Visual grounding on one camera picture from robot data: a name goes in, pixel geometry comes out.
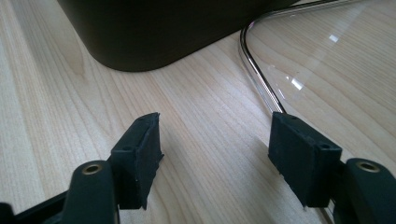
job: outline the transparent surface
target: transparent surface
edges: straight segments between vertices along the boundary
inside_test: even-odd
[[[263,18],[252,58],[290,114],[396,175],[396,1],[359,1]]]

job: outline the light wood surface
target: light wood surface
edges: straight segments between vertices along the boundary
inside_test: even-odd
[[[75,168],[106,160],[136,118],[157,111],[165,157],[148,210],[122,211],[121,223],[325,222],[302,208],[267,157],[271,118],[242,65],[238,33],[165,68],[123,73],[91,57],[56,1],[0,4],[0,201],[15,213],[67,190]],[[350,143],[346,155],[395,175],[390,105],[375,126],[388,132],[376,135],[386,146]]]

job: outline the black object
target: black object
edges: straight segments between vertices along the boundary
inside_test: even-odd
[[[335,203],[335,223],[396,223],[396,180],[364,159],[340,161],[342,149],[302,120],[273,113],[269,158],[304,206]]]
[[[298,0],[58,0],[88,51],[121,71],[148,71]]]
[[[0,224],[118,223],[118,204],[120,209],[146,209],[163,157],[159,116],[152,113],[137,119],[114,146],[108,161],[79,166],[69,191],[16,216],[8,204],[0,203]]]

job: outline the black container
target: black container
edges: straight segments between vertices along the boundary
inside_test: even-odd
[[[121,71],[172,63],[296,0],[58,0],[90,54]]]

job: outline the wooden table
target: wooden table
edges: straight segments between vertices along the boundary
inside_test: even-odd
[[[106,160],[135,119],[157,111],[165,157],[148,210],[122,211],[121,223],[324,222],[267,157],[271,118],[238,37],[165,68],[123,73],[91,57],[56,1],[2,1],[0,201],[19,213],[67,190],[75,168]],[[383,145],[345,154],[381,161],[395,175],[394,105],[388,112],[388,135],[375,136]]]

